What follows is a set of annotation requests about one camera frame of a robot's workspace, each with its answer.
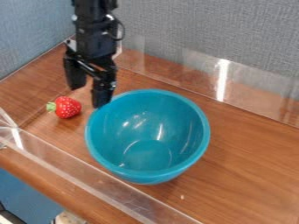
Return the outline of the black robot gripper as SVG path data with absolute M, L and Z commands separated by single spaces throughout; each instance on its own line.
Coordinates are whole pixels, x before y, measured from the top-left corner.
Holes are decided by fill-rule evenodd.
M 94 75 L 91 100 L 95 109 L 111 102 L 118 86 L 118 67 L 113 55 L 118 51 L 118 19 L 111 13 L 79 13 L 72 16 L 76 39 L 66 41 L 67 51 L 63 65 L 67 84 L 71 90 L 87 84 L 86 71 L 80 67 L 91 64 L 107 71 Z

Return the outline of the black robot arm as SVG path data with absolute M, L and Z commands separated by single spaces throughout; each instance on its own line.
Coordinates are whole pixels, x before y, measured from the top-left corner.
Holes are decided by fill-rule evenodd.
M 92 77 L 91 100 L 94 108 L 110 103 L 117 88 L 118 66 L 113 59 L 118 52 L 118 26 L 113 14 L 118 0 L 71 0 L 75 7 L 72 21 L 76 39 L 64 42 L 63 65 L 71 90 L 86 86 Z

